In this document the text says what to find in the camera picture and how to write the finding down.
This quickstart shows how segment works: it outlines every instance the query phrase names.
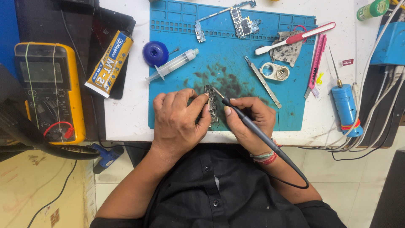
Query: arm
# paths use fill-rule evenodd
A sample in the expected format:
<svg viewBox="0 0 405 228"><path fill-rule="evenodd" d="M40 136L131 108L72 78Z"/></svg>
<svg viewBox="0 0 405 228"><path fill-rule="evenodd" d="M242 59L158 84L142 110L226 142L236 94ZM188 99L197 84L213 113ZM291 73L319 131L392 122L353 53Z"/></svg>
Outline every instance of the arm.
<svg viewBox="0 0 405 228"><path fill-rule="evenodd" d="M189 98L194 101L187 106ZM96 217L137 219L145 215L157 185L174 164L207 133L211 116L193 89L161 93L153 100L155 130L152 146L139 165L113 190ZM202 117L195 124L202 110Z"/></svg>
<svg viewBox="0 0 405 228"><path fill-rule="evenodd" d="M240 109L247 108L252 112L253 122L270 138L273 133L275 124L275 110L266 106L257 97L242 97L232 99L231 104L238 106ZM271 152L271 149L243 122L239 119L238 114L232 108L225 106L226 121L235 134L238 142L247 149L252 155L261 155ZM292 184L305 186L305 181L280 157L268 165L261 166L273 176L280 178ZM308 202L311 200L322 200L315 188L310 185L308 189L299 189L284 184L278 180L271 179L273 187L284 198L292 204Z"/></svg>

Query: white desk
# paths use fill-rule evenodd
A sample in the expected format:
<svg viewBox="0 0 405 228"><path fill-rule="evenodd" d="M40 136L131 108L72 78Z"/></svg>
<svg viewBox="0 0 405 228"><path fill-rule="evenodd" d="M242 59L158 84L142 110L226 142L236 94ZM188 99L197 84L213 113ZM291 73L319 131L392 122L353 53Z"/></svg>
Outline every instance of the white desk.
<svg viewBox="0 0 405 228"><path fill-rule="evenodd" d="M186 0L185 2L230 7L242 0ZM336 28L326 32L327 45L333 52L337 70L343 83L361 83L367 58L377 37L381 18L360 22L357 10L372 0L256 0L258 11L314 15L317 25L336 22ZM102 0L100 6L132 16L136 21L133 32L134 44L131 48L126 73L124 94L121 100L106 99L105 125L107 140L152 141L153 129L148 127L148 83L149 66L142 57L142 48L149 41L149 2L147 0ZM354 64L339 66L338 62L354 58ZM283 145L323 146L342 136L340 120L330 89L336 85L336 75L326 49L319 72L324 72L323 84L316 86L321 98L316 100L310 94L305 104L301 131L275 131L273 137ZM202 142L236 143L229 131L209 131Z"/></svg>

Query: digital multimeter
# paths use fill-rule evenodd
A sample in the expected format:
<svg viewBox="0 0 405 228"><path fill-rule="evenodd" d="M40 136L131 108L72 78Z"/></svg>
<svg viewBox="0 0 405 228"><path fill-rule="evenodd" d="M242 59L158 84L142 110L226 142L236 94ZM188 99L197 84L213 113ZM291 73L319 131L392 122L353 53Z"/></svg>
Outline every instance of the digital multimeter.
<svg viewBox="0 0 405 228"><path fill-rule="evenodd" d="M74 134L65 138L70 127L57 124L48 131L49 142L76 144L85 138L83 108L75 52L54 43L19 43L14 47L15 65L26 92L28 117L44 133L59 121L70 123Z"/></svg>

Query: blue silicone repair mat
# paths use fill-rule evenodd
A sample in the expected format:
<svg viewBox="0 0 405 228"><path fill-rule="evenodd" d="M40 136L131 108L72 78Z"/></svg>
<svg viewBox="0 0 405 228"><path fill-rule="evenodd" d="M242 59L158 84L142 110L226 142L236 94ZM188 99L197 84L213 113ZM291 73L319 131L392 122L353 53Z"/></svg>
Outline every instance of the blue silicone repair mat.
<svg viewBox="0 0 405 228"><path fill-rule="evenodd" d="M275 64L285 65L290 69L289 78L282 82L266 79L280 101L281 109L277 108L263 85L249 69L243 55L247 55L257 68L260 68L264 63L271 62L271 59L269 54L255 56L254 50L257 47L271 45L278 38L277 32L292 31L296 25L304 25L307 30L316 28L315 17L242 8L242 17L249 16L250 20L262 20L258 33L248 35L245 39L237 38L230 12L226 11L201 21L201 28L207 40L199 43L194 31L195 21L221 11L225 9L224 7L178 1L151 2L150 40L163 42L169 52L179 49L170 54L169 60L189 49L198 48L200 51L195 59L166 75L165 80L159 78L151 82L148 121L151 129L154 128L155 118L152 101L156 95L184 88L193 88L201 94L204 93L204 85L212 85L230 98L259 97L277 111L275 131L301 130L305 106L304 94L308 85L315 36L302 46L294 67L290 67L287 62L275 61ZM156 69L151 67L149 75L155 71ZM220 99L217 99L219 126L213 124L210 128L212 131L229 131L223 106Z"/></svg>

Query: soldering pen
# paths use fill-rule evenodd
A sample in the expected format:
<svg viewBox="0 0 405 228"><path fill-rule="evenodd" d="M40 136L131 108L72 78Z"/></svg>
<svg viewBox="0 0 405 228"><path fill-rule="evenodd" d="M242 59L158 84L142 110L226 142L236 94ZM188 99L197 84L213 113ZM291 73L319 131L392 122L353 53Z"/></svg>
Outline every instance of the soldering pen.
<svg viewBox="0 0 405 228"><path fill-rule="evenodd" d="M297 185L292 185L294 187L297 188L301 188L301 189L307 189L309 188L309 182L307 180L307 178L305 177L305 175L301 172L301 170L294 164L294 162L291 161L291 159L286 155L286 153L284 153L284 151L282 151L274 142L273 140L271 140L256 124L253 123L253 121L245 114L243 113L242 110L240 110L238 107L233 106L230 103L230 99L228 97L224 97L216 88L214 88L213 86L211 86L212 89L215 91L216 94L218 94L218 96L220 96L222 98L222 103L226 106L229 106L231 108L233 108L236 113L238 114L239 118L242 120L242 122L249 128L251 129L257 136L259 136L259 138L267 145L270 147L270 149L272 149L278 156L280 156L280 158L282 158L289 166L291 166L291 168L293 168L298 175L300 175L300 177L305 181L306 186L302 187L302 186L297 186Z"/></svg>

